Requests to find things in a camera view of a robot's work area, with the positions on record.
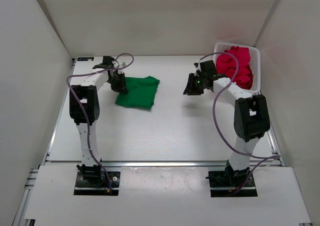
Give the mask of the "green t shirt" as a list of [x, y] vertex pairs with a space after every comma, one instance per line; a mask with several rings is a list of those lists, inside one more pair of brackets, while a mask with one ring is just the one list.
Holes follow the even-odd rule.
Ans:
[[160, 80], [153, 77], [126, 77], [128, 93], [120, 93], [115, 104], [125, 108], [150, 111], [154, 105]]

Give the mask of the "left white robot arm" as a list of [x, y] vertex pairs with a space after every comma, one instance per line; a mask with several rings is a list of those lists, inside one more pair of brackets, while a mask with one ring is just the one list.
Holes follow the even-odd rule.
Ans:
[[128, 66], [112, 56], [104, 56], [101, 63], [93, 66], [92, 72], [66, 78], [69, 115], [76, 124], [81, 144], [82, 161], [77, 168], [84, 180], [93, 186], [104, 185], [108, 190], [112, 188], [112, 180], [102, 165], [96, 137], [96, 123], [100, 117], [98, 91], [108, 83], [114, 92], [127, 94], [123, 70]]

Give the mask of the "red t shirt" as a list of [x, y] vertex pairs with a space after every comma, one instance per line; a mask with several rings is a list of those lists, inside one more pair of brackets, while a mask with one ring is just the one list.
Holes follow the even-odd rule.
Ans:
[[[234, 78], [236, 84], [246, 90], [250, 90], [253, 85], [253, 72], [250, 67], [251, 55], [247, 47], [232, 46], [225, 50], [238, 60], [238, 71]], [[216, 59], [216, 70], [219, 74], [224, 74], [230, 79], [236, 72], [237, 64], [233, 57], [227, 54], [220, 54]]]

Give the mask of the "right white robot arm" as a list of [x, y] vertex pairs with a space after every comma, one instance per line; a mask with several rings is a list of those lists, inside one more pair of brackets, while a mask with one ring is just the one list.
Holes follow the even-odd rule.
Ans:
[[209, 179], [217, 186], [238, 186], [250, 174], [250, 160], [253, 151], [270, 129], [270, 117], [265, 96], [253, 95], [232, 82], [224, 74], [219, 74], [212, 60], [195, 62], [196, 71], [190, 73], [186, 88], [187, 96], [199, 96], [205, 89], [223, 96], [234, 108], [233, 127], [236, 133], [235, 145], [227, 146], [232, 155], [227, 160], [224, 171], [211, 173]]

